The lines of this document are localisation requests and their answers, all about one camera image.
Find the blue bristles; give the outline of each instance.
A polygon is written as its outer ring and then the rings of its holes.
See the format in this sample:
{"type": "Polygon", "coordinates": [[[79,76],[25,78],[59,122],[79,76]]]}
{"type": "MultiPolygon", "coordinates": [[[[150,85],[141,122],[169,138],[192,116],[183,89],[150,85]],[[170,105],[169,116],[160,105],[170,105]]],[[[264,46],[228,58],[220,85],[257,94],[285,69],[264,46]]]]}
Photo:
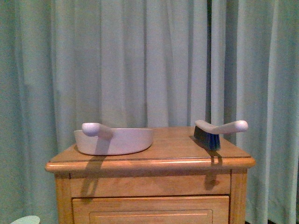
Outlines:
{"type": "Polygon", "coordinates": [[[194,137],[209,150],[220,149],[220,138],[218,134],[211,134],[195,127],[194,137]]]}

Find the curtain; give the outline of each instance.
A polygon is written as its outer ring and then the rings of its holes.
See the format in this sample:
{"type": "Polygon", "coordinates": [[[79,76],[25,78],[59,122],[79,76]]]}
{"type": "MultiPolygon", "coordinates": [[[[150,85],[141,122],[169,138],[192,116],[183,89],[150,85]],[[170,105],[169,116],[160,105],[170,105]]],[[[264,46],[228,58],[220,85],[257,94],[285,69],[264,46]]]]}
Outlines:
{"type": "Polygon", "coordinates": [[[0,2],[0,223],[57,223],[48,160],[84,122],[215,125],[249,152],[247,221],[296,220],[299,3],[0,2]]]}

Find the hand brush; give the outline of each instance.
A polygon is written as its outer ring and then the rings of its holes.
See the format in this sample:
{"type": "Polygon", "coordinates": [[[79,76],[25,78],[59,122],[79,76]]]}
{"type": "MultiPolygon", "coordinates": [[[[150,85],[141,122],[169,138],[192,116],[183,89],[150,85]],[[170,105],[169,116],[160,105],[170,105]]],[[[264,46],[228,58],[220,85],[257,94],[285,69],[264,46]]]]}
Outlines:
{"type": "Polygon", "coordinates": [[[220,149],[219,134],[245,132],[248,129],[245,120],[238,120],[221,126],[214,126],[204,120],[197,120],[195,125],[194,137],[209,150],[220,149]]]}

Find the drawer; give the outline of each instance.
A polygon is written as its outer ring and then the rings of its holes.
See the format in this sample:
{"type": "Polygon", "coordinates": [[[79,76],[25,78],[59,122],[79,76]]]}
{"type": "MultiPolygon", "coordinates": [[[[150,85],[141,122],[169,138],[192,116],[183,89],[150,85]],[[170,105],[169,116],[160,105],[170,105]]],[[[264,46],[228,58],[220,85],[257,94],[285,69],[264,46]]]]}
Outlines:
{"type": "Polygon", "coordinates": [[[228,196],[73,199],[75,224],[228,224],[228,196]]]}
{"type": "Polygon", "coordinates": [[[225,195],[230,170],[159,173],[72,174],[72,197],[225,195]]]}

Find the wooden surface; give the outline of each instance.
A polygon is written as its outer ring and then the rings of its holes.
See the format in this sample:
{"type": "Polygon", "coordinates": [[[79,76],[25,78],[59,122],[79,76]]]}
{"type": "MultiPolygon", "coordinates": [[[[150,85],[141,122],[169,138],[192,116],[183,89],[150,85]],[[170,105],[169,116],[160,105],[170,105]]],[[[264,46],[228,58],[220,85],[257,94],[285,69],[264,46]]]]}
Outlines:
{"type": "Polygon", "coordinates": [[[232,170],[229,224],[245,223],[247,169],[232,170]]]}
{"type": "Polygon", "coordinates": [[[69,174],[56,174],[56,198],[59,224],[73,224],[69,174]]]}
{"type": "Polygon", "coordinates": [[[49,172],[98,172],[155,169],[250,168],[255,160],[221,138],[221,149],[205,150],[193,138],[194,127],[155,128],[148,149],[128,155],[92,156],[80,153],[73,145],[46,165],[49,172]]]}
{"type": "Polygon", "coordinates": [[[72,197],[215,195],[230,193],[230,170],[151,172],[130,176],[72,175],[72,197]]]}
{"type": "Polygon", "coordinates": [[[228,196],[86,198],[73,206],[75,224],[227,224],[228,202],[228,196]]]}

